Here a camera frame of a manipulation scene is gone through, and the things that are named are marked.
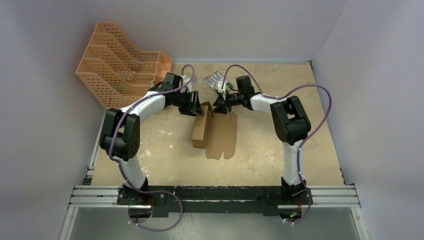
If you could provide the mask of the brown cardboard box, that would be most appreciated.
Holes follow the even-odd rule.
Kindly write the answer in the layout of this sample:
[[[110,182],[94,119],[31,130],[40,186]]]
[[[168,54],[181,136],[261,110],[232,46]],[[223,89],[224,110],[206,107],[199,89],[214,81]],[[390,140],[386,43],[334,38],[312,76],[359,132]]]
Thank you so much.
[[[191,142],[202,149],[208,159],[230,159],[234,156],[237,143],[238,117],[235,113],[214,113],[213,106],[206,101],[200,104],[203,116],[194,120]]]

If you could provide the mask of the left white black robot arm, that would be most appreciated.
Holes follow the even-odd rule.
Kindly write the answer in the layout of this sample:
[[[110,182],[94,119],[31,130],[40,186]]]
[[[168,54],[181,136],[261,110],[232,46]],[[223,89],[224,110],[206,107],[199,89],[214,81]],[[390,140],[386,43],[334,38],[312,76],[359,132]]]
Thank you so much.
[[[198,91],[192,90],[192,81],[192,77],[168,72],[163,81],[151,87],[140,99],[120,109],[106,111],[99,146],[119,168],[123,185],[118,192],[122,197],[142,205],[152,194],[137,158],[141,124],[168,106],[177,107],[182,115],[204,115]]]

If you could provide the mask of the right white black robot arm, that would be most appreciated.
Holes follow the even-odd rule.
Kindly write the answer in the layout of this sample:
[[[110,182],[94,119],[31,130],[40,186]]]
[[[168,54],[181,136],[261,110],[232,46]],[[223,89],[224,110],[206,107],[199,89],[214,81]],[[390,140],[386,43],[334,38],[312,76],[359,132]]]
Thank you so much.
[[[261,111],[272,116],[278,139],[282,142],[284,169],[280,196],[288,204],[300,198],[305,188],[302,171],[304,154],[301,143],[311,131],[311,122],[298,96],[278,99],[256,92],[251,78],[243,75],[236,78],[237,91],[229,93],[223,80],[214,84],[217,99],[213,103],[214,113],[228,114],[233,106],[243,106],[251,111]]]

